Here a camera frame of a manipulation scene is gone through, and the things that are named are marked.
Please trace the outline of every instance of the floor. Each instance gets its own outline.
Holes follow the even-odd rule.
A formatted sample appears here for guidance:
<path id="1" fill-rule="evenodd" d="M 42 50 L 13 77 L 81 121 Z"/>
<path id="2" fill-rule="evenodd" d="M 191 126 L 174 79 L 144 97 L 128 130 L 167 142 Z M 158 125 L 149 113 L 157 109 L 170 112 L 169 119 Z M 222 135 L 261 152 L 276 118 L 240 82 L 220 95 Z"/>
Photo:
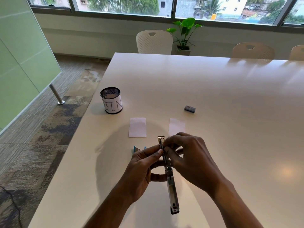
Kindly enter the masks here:
<path id="1" fill-rule="evenodd" d="M 50 183 L 108 61 L 56 56 L 62 74 L 53 85 L 66 103 L 48 88 L 0 136 L 0 185 L 10 191 L 27 227 Z M 18 227 L 17 210 L 0 190 L 0 227 Z"/>

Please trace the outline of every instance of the chair handle hole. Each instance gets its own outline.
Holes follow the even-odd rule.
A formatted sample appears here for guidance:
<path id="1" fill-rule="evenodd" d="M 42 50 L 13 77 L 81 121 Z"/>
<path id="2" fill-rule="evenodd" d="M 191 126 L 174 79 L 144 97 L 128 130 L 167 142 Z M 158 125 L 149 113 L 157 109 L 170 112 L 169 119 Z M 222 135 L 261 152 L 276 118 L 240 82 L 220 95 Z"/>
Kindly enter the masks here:
<path id="1" fill-rule="evenodd" d="M 246 48 L 249 50 L 253 49 L 254 47 L 255 47 L 254 45 L 246 45 Z"/>

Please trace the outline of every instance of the silver stapler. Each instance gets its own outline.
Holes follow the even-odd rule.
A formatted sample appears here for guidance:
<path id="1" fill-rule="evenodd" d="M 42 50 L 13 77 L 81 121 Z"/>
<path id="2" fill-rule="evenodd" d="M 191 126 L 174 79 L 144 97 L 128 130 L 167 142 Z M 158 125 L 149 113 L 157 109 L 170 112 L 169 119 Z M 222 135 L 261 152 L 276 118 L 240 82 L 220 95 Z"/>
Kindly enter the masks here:
<path id="1" fill-rule="evenodd" d="M 165 136 L 158 136 L 157 138 L 158 138 L 159 146 L 161 147 L 162 150 L 164 150 L 163 142 L 165 141 Z M 166 152 L 163 153 L 163 160 L 165 161 L 165 172 L 167 175 L 167 186 L 168 186 L 169 198 L 171 204 L 170 207 L 171 214 L 177 214 L 179 213 L 179 205 L 178 205 L 176 187 L 173 177 L 172 166 L 170 164 L 170 159 Z"/>

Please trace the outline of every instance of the glass pane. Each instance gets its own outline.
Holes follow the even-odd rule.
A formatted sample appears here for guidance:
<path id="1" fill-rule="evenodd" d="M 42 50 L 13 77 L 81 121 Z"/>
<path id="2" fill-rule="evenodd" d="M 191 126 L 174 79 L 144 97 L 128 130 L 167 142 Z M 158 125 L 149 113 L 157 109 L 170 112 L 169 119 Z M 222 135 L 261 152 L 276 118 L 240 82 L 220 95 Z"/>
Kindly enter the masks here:
<path id="1" fill-rule="evenodd" d="M 32 5 L 70 7 L 68 0 L 31 0 Z"/>
<path id="2" fill-rule="evenodd" d="M 176 18 L 272 25 L 287 0 L 177 0 Z"/>
<path id="3" fill-rule="evenodd" d="M 76 0 L 79 11 L 170 17 L 172 0 Z"/>
<path id="4" fill-rule="evenodd" d="M 301 25 L 304 23 L 304 0 L 297 0 L 284 23 Z"/>

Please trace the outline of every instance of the black cable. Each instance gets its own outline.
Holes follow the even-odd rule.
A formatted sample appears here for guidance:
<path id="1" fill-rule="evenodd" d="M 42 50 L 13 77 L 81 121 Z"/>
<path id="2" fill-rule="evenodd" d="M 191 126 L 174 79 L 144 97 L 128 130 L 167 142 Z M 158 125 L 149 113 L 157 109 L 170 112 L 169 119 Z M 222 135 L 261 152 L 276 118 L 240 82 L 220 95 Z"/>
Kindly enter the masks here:
<path id="1" fill-rule="evenodd" d="M 13 202 L 15 208 L 16 208 L 17 211 L 18 211 L 18 222 L 19 222 L 19 226 L 20 226 L 21 228 L 23 228 L 22 223 L 21 223 L 21 219 L 20 219 L 21 211 L 20 211 L 19 207 L 17 207 L 17 204 L 15 203 L 15 201 L 14 201 L 14 199 L 13 199 L 13 195 L 12 195 L 10 192 L 8 192 L 3 186 L 0 186 L 0 187 L 1 187 L 7 194 L 10 195 L 11 200 L 12 200 L 12 202 Z"/>

